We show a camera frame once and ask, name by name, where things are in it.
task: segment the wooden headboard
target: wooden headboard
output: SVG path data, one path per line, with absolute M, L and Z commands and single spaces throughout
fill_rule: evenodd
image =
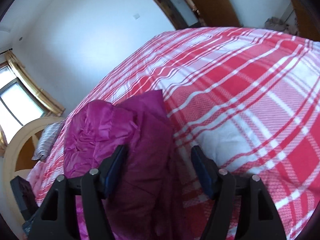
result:
M 10 210 L 20 225 L 25 221 L 13 196 L 10 181 L 16 177 L 19 171 L 32 169 L 36 165 L 37 161 L 31 160 L 31 157 L 44 128 L 62 120 L 61 117 L 44 117 L 26 124 L 12 138 L 4 153 L 4 191 Z

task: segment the striped pillow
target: striped pillow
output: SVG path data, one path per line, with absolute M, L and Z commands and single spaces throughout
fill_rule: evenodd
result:
M 51 152 L 51 149 L 55 141 L 57 140 L 61 132 L 63 124 L 64 124 L 64 120 L 61 122 L 50 124 L 44 129 L 31 160 L 33 161 L 46 160 L 46 158 L 49 156 Z

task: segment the bed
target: bed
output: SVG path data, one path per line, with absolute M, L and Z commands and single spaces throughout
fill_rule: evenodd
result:
M 161 89 L 174 127 L 183 206 L 199 239 L 212 208 L 190 160 L 200 145 L 218 166 L 259 174 L 287 239 L 294 239 L 320 200 L 320 43 L 269 30 L 200 28 L 156 36 L 109 73 L 67 117 L 46 162 L 27 180 L 41 204 L 63 173 L 72 117 L 88 102 L 118 104 Z M 236 232 L 234 218 L 228 233 Z

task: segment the magenta pillow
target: magenta pillow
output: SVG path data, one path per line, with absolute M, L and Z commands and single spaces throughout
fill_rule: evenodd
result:
M 161 90 L 118 106 L 97 100 L 83 107 L 66 134 L 65 175 L 76 177 L 98 167 L 120 144 L 128 144 L 128 159 L 115 193 L 105 203 L 116 239 L 191 239 L 184 228 L 180 187 L 175 184 L 172 127 Z M 80 200 L 81 237 L 88 239 Z

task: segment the wall outlet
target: wall outlet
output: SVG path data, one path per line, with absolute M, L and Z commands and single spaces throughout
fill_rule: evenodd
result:
M 140 18 L 140 15 L 137 13 L 133 16 L 136 20 Z

